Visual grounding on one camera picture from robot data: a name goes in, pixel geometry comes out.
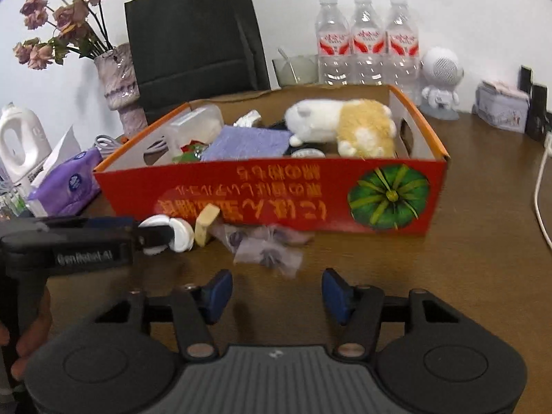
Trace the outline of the person's left hand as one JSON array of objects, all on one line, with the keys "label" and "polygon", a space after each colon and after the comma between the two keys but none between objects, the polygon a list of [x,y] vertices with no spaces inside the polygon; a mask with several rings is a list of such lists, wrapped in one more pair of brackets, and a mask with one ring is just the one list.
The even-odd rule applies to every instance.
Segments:
[{"label": "person's left hand", "polygon": [[11,374],[17,381],[23,381],[25,368],[32,354],[48,340],[50,328],[52,326],[50,302],[50,291],[48,288],[45,288],[38,307],[37,317],[29,328],[21,334],[16,346],[19,357],[18,360],[12,364]]}]

